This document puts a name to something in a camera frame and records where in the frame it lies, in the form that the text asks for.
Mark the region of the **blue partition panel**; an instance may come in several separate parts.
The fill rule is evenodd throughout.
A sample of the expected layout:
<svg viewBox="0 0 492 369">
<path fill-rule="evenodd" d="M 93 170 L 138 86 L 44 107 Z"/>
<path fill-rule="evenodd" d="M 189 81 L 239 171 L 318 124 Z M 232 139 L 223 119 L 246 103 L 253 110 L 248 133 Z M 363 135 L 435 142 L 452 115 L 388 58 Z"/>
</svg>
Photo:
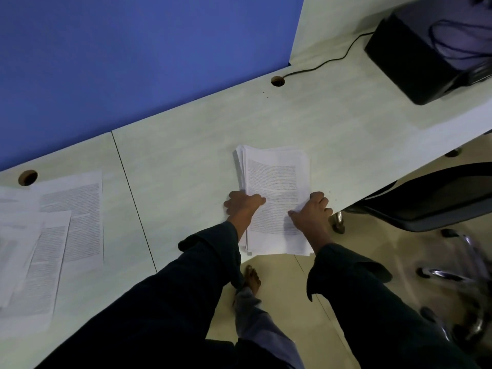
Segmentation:
<svg viewBox="0 0 492 369">
<path fill-rule="evenodd" d="M 0 171 L 288 65 L 304 0 L 0 0 Z"/>
</svg>

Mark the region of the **person's right hand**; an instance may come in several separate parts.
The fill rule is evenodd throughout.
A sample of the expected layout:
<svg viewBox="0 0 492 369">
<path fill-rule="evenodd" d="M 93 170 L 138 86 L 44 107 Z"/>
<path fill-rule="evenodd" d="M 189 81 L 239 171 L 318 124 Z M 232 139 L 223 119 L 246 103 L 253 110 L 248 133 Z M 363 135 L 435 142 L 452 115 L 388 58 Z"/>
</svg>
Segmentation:
<svg viewBox="0 0 492 369">
<path fill-rule="evenodd" d="M 304 211 L 305 221 L 302 224 L 294 224 L 309 242 L 329 242 L 330 217 L 333 209 L 328 207 L 329 199 L 323 192 L 312 192 L 310 199 L 299 210 Z"/>
</svg>

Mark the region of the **person's right forearm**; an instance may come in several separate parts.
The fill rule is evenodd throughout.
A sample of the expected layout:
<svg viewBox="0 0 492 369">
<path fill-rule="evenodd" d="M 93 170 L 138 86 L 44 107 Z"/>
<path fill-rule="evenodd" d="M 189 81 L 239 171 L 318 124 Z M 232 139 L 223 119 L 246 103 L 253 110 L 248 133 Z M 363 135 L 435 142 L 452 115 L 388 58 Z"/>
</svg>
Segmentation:
<svg viewBox="0 0 492 369">
<path fill-rule="evenodd" d="M 392 278 L 384 266 L 324 231 L 305 237 L 315 252 L 307 296 L 328 300 L 361 369 L 479 369 L 384 285 Z"/>
</svg>

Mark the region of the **person's left forearm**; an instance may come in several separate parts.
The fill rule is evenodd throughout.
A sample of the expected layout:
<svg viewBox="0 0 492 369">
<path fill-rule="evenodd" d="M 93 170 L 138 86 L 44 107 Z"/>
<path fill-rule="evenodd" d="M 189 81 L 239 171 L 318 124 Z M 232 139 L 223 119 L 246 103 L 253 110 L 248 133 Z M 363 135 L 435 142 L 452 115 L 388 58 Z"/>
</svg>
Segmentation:
<svg viewBox="0 0 492 369">
<path fill-rule="evenodd" d="M 92 317 L 36 369 L 235 369 L 235 344 L 206 336 L 224 286 L 243 284 L 238 242 L 246 227 L 229 217 L 181 241 L 175 261 Z"/>
</svg>

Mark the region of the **stack of printed paper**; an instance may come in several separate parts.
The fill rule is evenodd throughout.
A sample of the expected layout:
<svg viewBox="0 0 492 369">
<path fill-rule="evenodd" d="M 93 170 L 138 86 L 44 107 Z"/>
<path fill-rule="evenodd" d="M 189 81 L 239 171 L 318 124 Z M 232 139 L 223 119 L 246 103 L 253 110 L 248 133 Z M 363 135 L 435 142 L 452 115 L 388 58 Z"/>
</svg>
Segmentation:
<svg viewBox="0 0 492 369">
<path fill-rule="evenodd" d="M 300 149 L 259 149 L 240 145 L 235 150 L 239 188 L 258 194 L 266 202 L 255 212 L 239 241 L 247 256 L 292 254 L 308 256 L 312 250 L 289 216 L 310 199 L 310 160 Z"/>
</svg>

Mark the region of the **black office chair seat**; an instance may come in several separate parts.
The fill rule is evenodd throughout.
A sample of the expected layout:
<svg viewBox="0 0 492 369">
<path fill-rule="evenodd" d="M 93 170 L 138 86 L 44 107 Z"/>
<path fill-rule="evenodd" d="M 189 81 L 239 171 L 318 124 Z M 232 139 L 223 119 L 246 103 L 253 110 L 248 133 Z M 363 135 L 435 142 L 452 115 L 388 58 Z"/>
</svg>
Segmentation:
<svg viewBox="0 0 492 369">
<path fill-rule="evenodd" d="M 343 210 L 398 229 L 427 232 L 492 213 L 492 162 L 459 165 L 411 179 Z"/>
</svg>

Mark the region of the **black printer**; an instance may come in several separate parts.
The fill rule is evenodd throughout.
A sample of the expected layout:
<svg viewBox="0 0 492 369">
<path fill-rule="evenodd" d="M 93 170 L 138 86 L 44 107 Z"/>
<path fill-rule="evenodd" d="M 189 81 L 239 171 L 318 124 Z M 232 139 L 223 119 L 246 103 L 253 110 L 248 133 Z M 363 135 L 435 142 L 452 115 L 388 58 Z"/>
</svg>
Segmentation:
<svg viewBox="0 0 492 369">
<path fill-rule="evenodd" d="M 365 52 L 416 105 L 492 77 L 492 0 L 415 0 L 384 18 Z"/>
</svg>

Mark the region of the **chrome chair base with casters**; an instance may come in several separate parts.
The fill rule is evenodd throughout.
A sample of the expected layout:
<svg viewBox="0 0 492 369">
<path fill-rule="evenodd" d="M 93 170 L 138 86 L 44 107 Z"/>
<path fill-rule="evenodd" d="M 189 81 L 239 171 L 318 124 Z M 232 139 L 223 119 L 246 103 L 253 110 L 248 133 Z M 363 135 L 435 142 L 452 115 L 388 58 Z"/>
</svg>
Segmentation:
<svg viewBox="0 0 492 369">
<path fill-rule="evenodd" d="M 458 346 L 471 349 L 485 335 L 486 329 L 492 325 L 492 260 L 485 255 L 481 246 L 463 232 L 446 228 L 441 229 L 444 238 L 459 239 L 465 247 L 471 263 L 471 275 L 463 275 L 438 268 L 420 267 L 415 270 L 422 279 L 440 279 L 457 285 L 471 293 L 471 311 L 465 318 L 465 324 L 456 324 L 449 328 L 434 311 L 427 306 L 420 309 L 420 315 L 434 324 L 447 341 Z"/>
</svg>

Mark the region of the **person's left hand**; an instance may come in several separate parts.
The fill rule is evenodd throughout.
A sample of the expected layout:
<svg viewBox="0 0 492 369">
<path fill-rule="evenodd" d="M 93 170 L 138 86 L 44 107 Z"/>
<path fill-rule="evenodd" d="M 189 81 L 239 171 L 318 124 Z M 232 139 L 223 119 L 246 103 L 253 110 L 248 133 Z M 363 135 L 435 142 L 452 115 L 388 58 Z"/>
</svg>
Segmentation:
<svg viewBox="0 0 492 369">
<path fill-rule="evenodd" d="M 228 199 L 223 206 L 228 215 L 227 221 L 230 222 L 236 229 L 242 228 L 245 230 L 260 208 L 254 208 L 250 205 L 251 195 L 242 191 L 232 191 L 229 193 Z"/>
</svg>

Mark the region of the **person's bare foot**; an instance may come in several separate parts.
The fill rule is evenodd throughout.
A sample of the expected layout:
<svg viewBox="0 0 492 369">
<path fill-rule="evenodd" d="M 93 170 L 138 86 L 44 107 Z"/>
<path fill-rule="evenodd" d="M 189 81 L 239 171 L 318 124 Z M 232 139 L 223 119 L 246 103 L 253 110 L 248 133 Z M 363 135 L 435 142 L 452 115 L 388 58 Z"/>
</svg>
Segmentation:
<svg viewBox="0 0 492 369">
<path fill-rule="evenodd" d="M 236 307 L 238 298 L 251 299 L 253 305 L 261 305 L 261 299 L 257 298 L 261 284 L 262 282 L 256 269 L 251 265 L 246 265 L 243 271 L 243 284 L 235 291 L 232 307 Z"/>
</svg>

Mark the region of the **person's grey trouser leg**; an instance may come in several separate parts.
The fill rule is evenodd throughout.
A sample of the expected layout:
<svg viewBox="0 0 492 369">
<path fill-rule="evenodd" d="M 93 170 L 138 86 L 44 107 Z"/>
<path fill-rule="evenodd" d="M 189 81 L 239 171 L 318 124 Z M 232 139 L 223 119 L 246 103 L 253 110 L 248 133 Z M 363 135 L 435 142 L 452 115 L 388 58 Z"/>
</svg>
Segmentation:
<svg viewBox="0 0 492 369">
<path fill-rule="evenodd" d="M 289 369 L 304 369 L 296 344 L 274 323 L 249 286 L 238 289 L 234 299 L 238 338 L 252 342 Z"/>
</svg>

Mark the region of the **printed white paper sheet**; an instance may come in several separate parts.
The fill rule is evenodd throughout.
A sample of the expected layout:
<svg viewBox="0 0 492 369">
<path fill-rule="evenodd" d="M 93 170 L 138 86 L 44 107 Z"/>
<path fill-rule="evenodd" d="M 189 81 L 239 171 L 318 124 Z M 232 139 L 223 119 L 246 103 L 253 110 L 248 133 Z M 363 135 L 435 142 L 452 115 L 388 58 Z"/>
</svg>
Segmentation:
<svg viewBox="0 0 492 369">
<path fill-rule="evenodd" d="M 41 219 L 40 236 L 23 278 L 0 308 L 0 339 L 44 331 L 54 314 L 71 211 L 32 212 L 31 217 Z"/>
<path fill-rule="evenodd" d="M 0 222 L 0 309 L 25 278 L 41 229 L 41 223 Z"/>
<path fill-rule="evenodd" d="M 70 211 L 63 272 L 70 275 L 103 267 L 102 172 L 94 171 L 35 183 L 40 212 Z"/>
<path fill-rule="evenodd" d="M 39 195 L 30 189 L 0 186 L 0 214 L 39 212 Z"/>
</svg>

